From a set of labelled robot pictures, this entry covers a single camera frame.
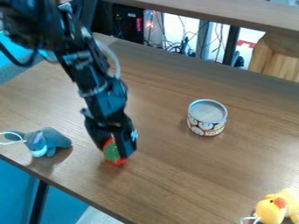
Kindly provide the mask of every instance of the plush toy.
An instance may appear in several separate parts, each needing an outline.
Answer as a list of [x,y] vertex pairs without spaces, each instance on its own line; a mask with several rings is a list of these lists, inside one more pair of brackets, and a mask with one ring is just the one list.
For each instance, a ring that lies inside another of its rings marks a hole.
[[255,208],[254,223],[281,224],[285,218],[299,224],[299,189],[287,188],[277,194],[269,194]]
[[72,146],[71,139],[63,136],[53,128],[43,128],[28,133],[10,130],[4,132],[4,136],[8,140],[24,143],[35,158],[40,158],[44,155],[52,157],[57,148],[67,149]]

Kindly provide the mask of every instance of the black table leg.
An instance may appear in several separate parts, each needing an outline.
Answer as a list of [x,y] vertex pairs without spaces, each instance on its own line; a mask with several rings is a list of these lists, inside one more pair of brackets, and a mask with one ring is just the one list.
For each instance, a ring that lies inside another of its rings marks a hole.
[[228,39],[226,44],[226,52],[223,59],[223,64],[231,66],[233,62],[233,55],[236,51],[236,45],[240,34],[240,28],[237,26],[232,26],[229,29]]
[[38,184],[38,191],[35,197],[30,224],[39,224],[44,210],[46,195],[48,193],[49,185],[40,180]]

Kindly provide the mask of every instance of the open can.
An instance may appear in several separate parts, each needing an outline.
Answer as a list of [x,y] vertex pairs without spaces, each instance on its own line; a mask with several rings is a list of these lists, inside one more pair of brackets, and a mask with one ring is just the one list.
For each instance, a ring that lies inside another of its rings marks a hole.
[[214,137],[224,130],[227,115],[227,109],[222,103],[202,99],[189,106],[187,125],[197,135]]

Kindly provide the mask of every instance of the yellow plush toy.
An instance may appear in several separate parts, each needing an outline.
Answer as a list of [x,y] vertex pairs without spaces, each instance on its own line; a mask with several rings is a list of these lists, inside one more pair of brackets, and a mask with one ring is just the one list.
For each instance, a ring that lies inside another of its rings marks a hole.
[[254,216],[243,220],[281,224],[285,218],[290,218],[294,224],[299,224],[299,189],[287,188],[277,194],[267,195],[256,205]]

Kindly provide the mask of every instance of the gray stuffed toy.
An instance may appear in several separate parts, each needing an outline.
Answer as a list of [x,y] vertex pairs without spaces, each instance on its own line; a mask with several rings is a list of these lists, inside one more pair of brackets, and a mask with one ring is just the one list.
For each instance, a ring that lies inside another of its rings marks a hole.
[[63,136],[53,128],[43,128],[42,130],[28,133],[10,130],[4,136],[8,140],[23,142],[35,158],[41,158],[44,155],[52,157],[57,148],[67,149],[72,146],[71,139]]

